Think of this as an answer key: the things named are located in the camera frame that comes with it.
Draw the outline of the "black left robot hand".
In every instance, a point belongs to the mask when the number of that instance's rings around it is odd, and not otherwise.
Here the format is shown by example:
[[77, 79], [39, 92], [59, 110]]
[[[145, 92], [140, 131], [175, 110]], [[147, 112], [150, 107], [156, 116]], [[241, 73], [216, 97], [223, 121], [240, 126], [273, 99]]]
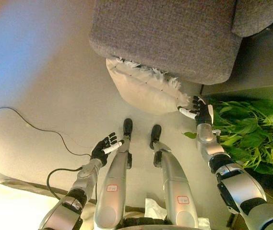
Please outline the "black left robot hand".
[[119, 147], [123, 146], [124, 143], [125, 141], [123, 139], [117, 140], [116, 133], [112, 132], [97, 143], [91, 152], [90, 160], [99, 160], [102, 167], [104, 167], [107, 163], [108, 155], [112, 151], [117, 150]]

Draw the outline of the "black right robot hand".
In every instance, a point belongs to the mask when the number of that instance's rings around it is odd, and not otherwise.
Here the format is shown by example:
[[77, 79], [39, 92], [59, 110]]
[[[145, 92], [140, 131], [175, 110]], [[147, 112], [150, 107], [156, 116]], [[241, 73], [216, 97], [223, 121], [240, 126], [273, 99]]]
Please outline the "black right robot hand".
[[178, 106], [178, 111], [188, 118], [194, 119], [197, 125], [214, 123], [214, 110], [211, 104], [206, 104], [205, 101], [198, 97], [193, 96], [192, 100], [193, 108], [186, 109], [182, 106]]

